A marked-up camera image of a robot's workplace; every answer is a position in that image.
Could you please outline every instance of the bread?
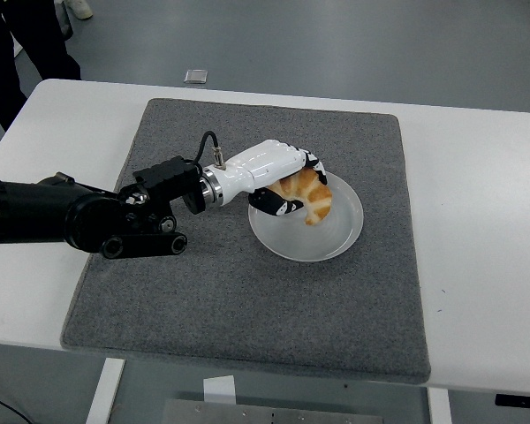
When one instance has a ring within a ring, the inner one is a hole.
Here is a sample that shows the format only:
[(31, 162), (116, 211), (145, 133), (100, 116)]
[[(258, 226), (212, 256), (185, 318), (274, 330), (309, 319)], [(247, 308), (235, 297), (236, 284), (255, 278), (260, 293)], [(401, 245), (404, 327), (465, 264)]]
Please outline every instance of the bread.
[(268, 189), (288, 201), (301, 201), (307, 210), (307, 225), (318, 224), (331, 209), (332, 192), (320, 182), (312, 168), (303, 168), (296, 174), (279, 179)]

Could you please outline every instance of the white bowl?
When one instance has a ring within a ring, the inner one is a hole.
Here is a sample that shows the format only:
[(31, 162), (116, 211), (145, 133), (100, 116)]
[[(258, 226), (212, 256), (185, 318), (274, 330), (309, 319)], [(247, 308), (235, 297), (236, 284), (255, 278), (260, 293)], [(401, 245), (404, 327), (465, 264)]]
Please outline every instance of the white bowl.
[(272, 252), (293, 261), (325, 261), (349, 249), (363, 228), (363, 207), (358, 195), (340, 177), (326, 173), (332, 208), (317, 225), (306, 225), (304, 208), (271, 216), (249, 206), (255, 236)]

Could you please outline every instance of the white robotic hand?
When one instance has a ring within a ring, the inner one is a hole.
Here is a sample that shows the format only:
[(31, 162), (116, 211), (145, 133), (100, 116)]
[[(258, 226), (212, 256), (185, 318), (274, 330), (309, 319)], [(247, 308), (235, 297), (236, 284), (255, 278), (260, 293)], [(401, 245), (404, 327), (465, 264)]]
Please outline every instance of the white robotic hand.
[(328, 183), (322, 162), (312, 153), (278, 140), (265, 140), (233, 156), (223, 167), (208, 166), (202, 176), (220, 206), (246, 192), (250, 193), (249, 202), (255, 208), (270, 215), (282, 215), (302, 208), (302, 203), (287, 201), (265, 187), (305, 167), (314, 169), (324, 185)]

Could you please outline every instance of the shoe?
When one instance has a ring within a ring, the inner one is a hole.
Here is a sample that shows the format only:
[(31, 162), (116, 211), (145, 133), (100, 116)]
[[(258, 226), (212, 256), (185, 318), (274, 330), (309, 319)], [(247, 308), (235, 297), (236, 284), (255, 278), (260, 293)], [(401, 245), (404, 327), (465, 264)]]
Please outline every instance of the shoe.
[(85, 20), (92, 18), (92, 9), (86, 0), (64, 0), (64, 3), (72, 10), (77, 19)]

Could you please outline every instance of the black robotic arm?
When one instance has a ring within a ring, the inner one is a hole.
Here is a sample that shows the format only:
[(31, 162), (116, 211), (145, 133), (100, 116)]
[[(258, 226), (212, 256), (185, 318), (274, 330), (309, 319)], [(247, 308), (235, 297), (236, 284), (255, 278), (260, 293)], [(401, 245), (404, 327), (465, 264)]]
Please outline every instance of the black robotic arm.
[(170, 201), (205, 209), (200, 166), (176, 156), (133, 173), (118, 193), (82, 185), (62, 173), (37, 184), (0, 181), (0, 244), (66, 241), (106, 258), (181, 254)]

